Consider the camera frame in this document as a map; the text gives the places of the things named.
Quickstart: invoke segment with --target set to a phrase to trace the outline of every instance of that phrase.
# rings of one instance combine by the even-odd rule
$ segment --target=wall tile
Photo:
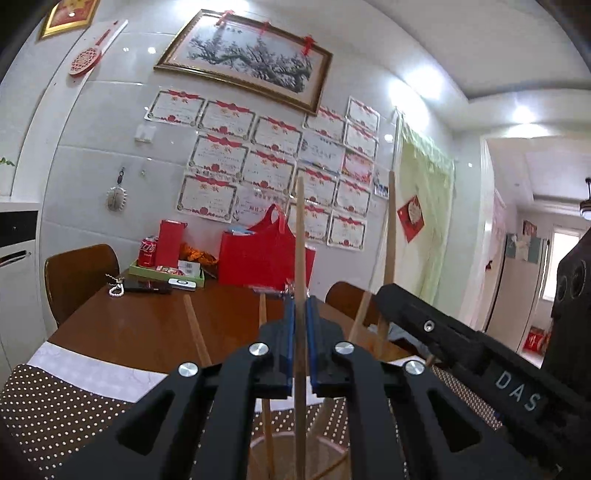
[[[173,39],[174,35],[125,30],[95,67],[89,81],[145,82]]]
[[[106,196],[125,167],[123,212],[110,212]],[[43,219],[139,242],[158,234],[174,213],[183,167],[116,153],[59,147],[51,168]]]
[[[41,223],[41,265],[53,255],[91,245],[108,244],[117,254],[121,271],[138,258],[139,242],[113,235],[102,235],[46,220]]]
[[[86,83],[67,121],[60,145],[186,165],[195,144],[195,130],[144,120],[146,109],[157,93],[157,86],[136,83]],[[153,143],[135,140],[140,124],[156,127]]]

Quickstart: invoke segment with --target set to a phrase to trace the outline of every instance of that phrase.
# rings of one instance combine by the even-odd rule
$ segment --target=coca-cola can
[[[139,248],[138,266],[150,268],[156,265],[157,236],[147,236]]]

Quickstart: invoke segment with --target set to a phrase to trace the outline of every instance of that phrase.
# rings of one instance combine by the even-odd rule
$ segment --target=keychain
[[[117,178],[117,186],[109,190],[107,195],[107,208],[111,212],[121,212],[125,208],[125,202],[127,201],[127,192],[121,188],[121,182],[123,182],[123,175],[125,174],[125,167],[121,167],[119,177]]]
[[[112,288],[109,289],[109,295],[111,297],[122,297],[123,294],[125,293],[125,290],[123,288],[123,278],[121,278],[121,277],[115,278],[109,274],[105,274],[105,276],[107,277],[107,279],[110,278],[111,280],[113,280],[115,282],[115,283],[111,283],[111,281],[107,281],[107,283],[112,286]]]

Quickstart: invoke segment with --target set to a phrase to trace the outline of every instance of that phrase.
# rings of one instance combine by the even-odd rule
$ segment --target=red envelope decoration
[[[398,209],[398,218],[402,223],[407,242],[410,242],[425,226],[423,210],[416,195]]]

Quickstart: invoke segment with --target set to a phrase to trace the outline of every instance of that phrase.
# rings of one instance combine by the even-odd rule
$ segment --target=red box
[[[178,257],[183,241],[183,232],[186,223],[173,220],[160,222],[160,234],[156,246],[156,266],[178,268]]]

